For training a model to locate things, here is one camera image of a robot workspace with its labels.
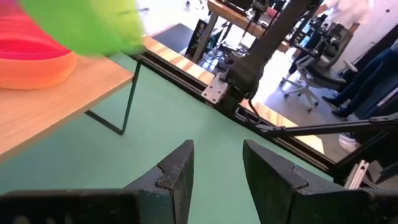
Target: desk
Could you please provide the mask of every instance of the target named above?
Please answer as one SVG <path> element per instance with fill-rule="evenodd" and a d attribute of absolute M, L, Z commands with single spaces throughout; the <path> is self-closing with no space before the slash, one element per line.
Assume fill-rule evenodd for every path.
<path fill-rule="evenodd" d="M 184 56 L 174 52 L 173 50 L 170 50 L 169 48 L 149 36 L 146 36 L 144 38 L 144 44 L 147 50 L 150 50 L 151 52 L 157 54 L 164 60 L 170 62 L 177 68 L 187 72 L 188 74 L 200 80 L 206 85 L 208 85 L 214 78 L 214 75 L 212 73 L 206 71 L 204 68 L 201 68 L 199 65 L 193 63 Z M 250 107 L 246 101 L 243 101 L 241 105 L 250 110 Z M 260 114 L 261 118 L 271 122 L 273 125 L 286 126 L 288 128 L 297 127 L 295 123 L 291 122 L 289 119 L 283 117 L 274 110 L 266 107 L 262 103 L 256 103 L 254 106 L 257 112 Z M 296 138 L 314 148 L 318 152 L 325 154 L 323 150 L 323 143 L 320 138 L 316 136 L 298 136 Z"/>
<path fill-rule="evenodd" d="M 240 15 L 239 13 L 235 12 L 234 10 L 230 9 L 229 7 L 225 6 L 224 4 L 216 1 L 216 0 L 208 0 L 207 6 L 209 10 L 212 12 L 209 23 L 205 29 L 205 32 L 203 33 L 199 44 L 198 48 L 192 58 L 192 62 L 198 63 L 200 56 L 203 54 L 203 51 L 205 49 L 205 46 L 208 42 L 208 39 L 210 38 L 210 34 L 217 22 L 218 17 L 222 17 L 226 19 L 227 21 L 230 21 L 230 23 L 238 26 L 241 29 L 245 29 L 248 24 L 250 23 L 250 20 L 247 17 L 244 17 Z M 264 33 L 265 29 L 261 27 L 260 25 L 257 25 L 255 23 L 251 23 L 248 30 L 252 33 L 253 36 L 256 38 L 261 38 L 262 34 Z M 278 50 L 281 52 L 286 52 L 289 49 L 289 47 L 281 43 Z"/>
<path fill-rule="evenodd" d="M 0 162 L 88 111 L 132 78 L 107 58 L 79 57 L 62 84 L 41 90 L 0 89 Z"/>

